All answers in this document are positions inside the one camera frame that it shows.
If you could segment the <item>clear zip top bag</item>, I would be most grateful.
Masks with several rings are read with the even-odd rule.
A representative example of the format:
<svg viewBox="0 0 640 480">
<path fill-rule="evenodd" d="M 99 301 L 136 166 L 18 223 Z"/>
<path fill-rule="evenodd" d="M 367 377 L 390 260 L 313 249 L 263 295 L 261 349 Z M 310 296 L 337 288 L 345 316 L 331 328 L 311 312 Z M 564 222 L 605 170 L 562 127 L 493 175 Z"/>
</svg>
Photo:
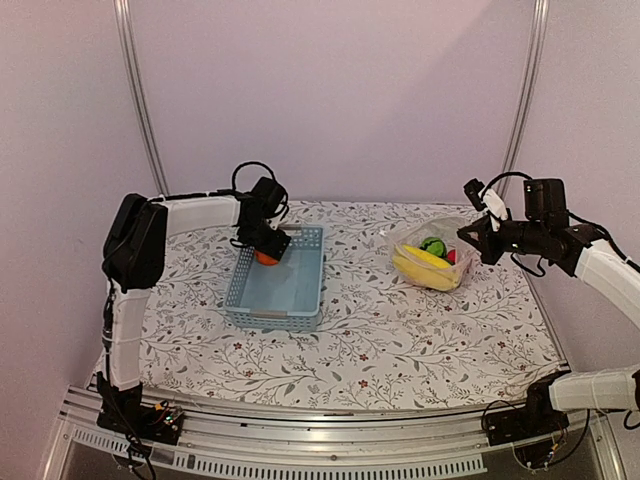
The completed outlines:
<svg viewBox="0 0 640 480">
<path fill-rule="evenodd" d="M 474 258 L 474 250 L 457 235 L 465 225 L 461 216 L 440 216 L 405 228 L 381 230 L 380 236 L 402 280 L 448 292 L 461 285 Z"/>
</svg>

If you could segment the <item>green toy watermelon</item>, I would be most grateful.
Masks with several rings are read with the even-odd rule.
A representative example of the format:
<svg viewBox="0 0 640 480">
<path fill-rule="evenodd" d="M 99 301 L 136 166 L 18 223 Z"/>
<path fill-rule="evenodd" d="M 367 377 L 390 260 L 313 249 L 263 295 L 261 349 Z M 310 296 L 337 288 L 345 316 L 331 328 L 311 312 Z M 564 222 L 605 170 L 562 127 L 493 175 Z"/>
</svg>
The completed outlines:
<svg viewBox="0 0 640 480">
<path fill-rule="evenodd" d="M 419 248 L 423 251 L 430 253 L 431 255 L 444 258 L 447 255 L 447 246 L 439 237 L 427 237 L 422 240 Z"/>
</svg>

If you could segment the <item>orange toy fruit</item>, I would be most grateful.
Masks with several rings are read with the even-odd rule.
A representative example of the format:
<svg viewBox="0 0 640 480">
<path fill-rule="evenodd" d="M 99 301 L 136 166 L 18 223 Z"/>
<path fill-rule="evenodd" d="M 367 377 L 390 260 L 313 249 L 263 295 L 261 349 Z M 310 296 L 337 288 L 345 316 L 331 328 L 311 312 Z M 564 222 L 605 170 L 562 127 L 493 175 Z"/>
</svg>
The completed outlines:
<svg viewBox="0 0 640 480">
<path fill-rule="evenodd" d="M 255 255 L 255 259 L 256 261 L 261 264 L 261 265 L 265 265 L 265 266 L 274 266 L 277 265 L 279 263 L 278 260 L 274 259 L 273 257 L 263 253 L 263 252 L 259 252 L 259 251 L 255 251 L 254 252 Z"/>
</svg>

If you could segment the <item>yellow toy banana bunch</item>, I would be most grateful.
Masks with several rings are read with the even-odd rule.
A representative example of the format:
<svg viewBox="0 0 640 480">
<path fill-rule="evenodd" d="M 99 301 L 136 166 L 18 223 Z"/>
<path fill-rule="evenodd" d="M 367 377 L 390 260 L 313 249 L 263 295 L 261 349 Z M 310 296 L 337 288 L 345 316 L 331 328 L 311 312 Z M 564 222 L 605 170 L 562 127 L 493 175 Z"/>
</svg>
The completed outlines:
<svg viewBox="0 0 640 480">
<path fill-rule="evenodd" d="M 425 262 L 411 253 L 407 245 L 396 246 L 391 258 L 401 277 L 414 286 L 446 292 L 461 282 L 460 274 L 445 260 L 433 256 L 436 263 Z"/>
</svg>

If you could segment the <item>blue plastic basket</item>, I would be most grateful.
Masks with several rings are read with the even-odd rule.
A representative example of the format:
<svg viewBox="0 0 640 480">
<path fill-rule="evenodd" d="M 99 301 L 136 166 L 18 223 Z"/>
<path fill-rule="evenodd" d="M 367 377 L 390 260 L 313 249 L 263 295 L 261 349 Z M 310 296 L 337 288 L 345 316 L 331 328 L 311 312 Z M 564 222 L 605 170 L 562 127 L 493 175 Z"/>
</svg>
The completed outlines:
<svg viewBox="0 0 640 480">
<path fill-rule="evenodd" d="M 320 318 L 325 228 L 288 228 L 291 242 L 280 262 L 262 265 L 254 251 L 240 251 L 223 303 L 239 328 L 314 331 Z"/>
</svg>

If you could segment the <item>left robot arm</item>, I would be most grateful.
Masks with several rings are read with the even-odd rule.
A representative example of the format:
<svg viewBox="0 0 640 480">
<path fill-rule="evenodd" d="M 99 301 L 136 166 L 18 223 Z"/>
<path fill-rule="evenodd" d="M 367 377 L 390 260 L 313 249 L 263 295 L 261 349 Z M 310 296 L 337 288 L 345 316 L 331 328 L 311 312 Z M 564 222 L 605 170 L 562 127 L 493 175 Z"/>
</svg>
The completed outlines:
<svg viewBox="0 0 640 480">
<path fill-rule="evenodd" d="M 235 188 L 123 199 L 103 247 L 102 271 L 108 281 L 104 309 L 105 366 L 102 397 L 115 399 L 111 419 L 128 434 L 148 426 L 148 412 L 131 397 L 141 396 L 139 349 L 144 311 L 165 268 L 169 237 L 195 230 L 233 227 L 231 243 L 248 248 L 267 266 L 277 264 L 290 244 L 280 229 L 288 213 L 288 194 L 272 177 L 261 177 L 248 192 Z"/>
</svg>

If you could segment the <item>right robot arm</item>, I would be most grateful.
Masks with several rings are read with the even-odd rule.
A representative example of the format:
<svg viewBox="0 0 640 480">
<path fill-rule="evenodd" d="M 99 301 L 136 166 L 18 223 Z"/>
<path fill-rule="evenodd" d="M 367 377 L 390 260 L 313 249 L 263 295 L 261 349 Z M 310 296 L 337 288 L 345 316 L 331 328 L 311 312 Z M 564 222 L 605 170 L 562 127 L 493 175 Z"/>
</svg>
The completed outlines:
<svg viewBox="0 0 640 480">
<path fill-rule="evenodd" d="M 513 218 L 492 184 L 468 181 L 464 193 L 481 216 L 460 228 L 460 240 L 475 248 L 485 265 L 504 254 L 535 256 L 583 284 L 592 300 L 582 307 L 591 316 L 615 313 L 639 326 L 639 266 L 601 225 L 571 212 L 565 187 L 558 178 L 522 174 L 524 217 Z M 639 409 L 639 365 L 586 372 L 558 372 L 528 387 L 519 409 L 517 427 L 537 436 L 574 410 L 626 411 Z"/>
</svg>

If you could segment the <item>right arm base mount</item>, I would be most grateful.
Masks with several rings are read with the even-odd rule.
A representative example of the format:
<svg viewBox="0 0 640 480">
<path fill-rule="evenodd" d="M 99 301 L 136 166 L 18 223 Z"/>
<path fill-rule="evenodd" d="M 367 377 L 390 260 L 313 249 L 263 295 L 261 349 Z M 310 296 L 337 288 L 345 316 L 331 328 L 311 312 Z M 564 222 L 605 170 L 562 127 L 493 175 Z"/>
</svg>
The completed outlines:
<svg viewBox="0 0 640 480">
<path fill-rule="evenodd" d="M 492 413 L 485 410 L 481 427 L 489 445 L 518 442 L 567 428 L 568 415 L 552 407 L 549 393 L 552 383 L 563 375 L 565 372 L 552 373 L 530 384 L 521 407 L 510 406 Z"/>
</svg>

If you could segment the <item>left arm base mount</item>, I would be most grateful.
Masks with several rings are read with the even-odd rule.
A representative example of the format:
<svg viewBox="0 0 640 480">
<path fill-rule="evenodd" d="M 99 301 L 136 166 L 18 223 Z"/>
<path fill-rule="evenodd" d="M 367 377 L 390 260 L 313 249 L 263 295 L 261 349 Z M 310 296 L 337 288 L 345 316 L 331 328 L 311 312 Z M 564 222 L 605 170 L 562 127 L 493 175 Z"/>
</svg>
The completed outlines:
<svg viewBox="0 0 640 480">
<path fill-rule="evenodd" d="M 128 390 L 112 386 L 102 372 L 96 386 L 102 399 L 97 425 L 133 439 L 177 445 L 184 422 L 184 410 L 163 400 L 154 406 L 142 404 L 142 384 Z"/>
</svg>

